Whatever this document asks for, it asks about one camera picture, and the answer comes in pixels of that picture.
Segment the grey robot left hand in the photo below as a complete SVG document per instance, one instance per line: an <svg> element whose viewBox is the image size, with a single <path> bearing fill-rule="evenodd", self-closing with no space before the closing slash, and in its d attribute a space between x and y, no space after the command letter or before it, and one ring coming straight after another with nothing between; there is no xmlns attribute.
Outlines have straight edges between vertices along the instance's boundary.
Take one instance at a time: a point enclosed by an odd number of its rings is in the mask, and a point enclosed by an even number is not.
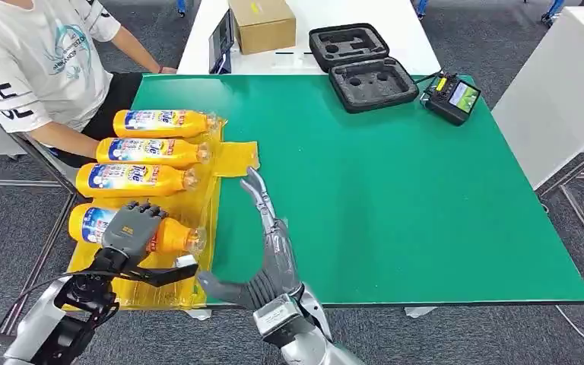
<svg viewBox="0 0 584 365"><path fill-rule="evenodd" d="M123 254L135 267L148 256L147 247L169 214L148 202L129 202L120 208L103 233L102 246Z"/></svg>

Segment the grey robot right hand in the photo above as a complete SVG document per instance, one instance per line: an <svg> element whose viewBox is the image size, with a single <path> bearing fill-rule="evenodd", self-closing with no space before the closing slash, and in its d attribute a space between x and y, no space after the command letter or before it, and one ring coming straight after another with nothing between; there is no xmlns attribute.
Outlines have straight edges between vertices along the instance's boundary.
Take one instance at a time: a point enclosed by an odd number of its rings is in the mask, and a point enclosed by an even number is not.
<svg viewBox="0 0 584 365"><path fill-rule="evenodd" d="M261 218L262 267L243 283L221 281L209 271L200 271L197 280L209 297L257 310L282 294L297 294L302 283L287 225L276 216L264 179L253 167L248 167L240 185L252 197Z"/></svg>

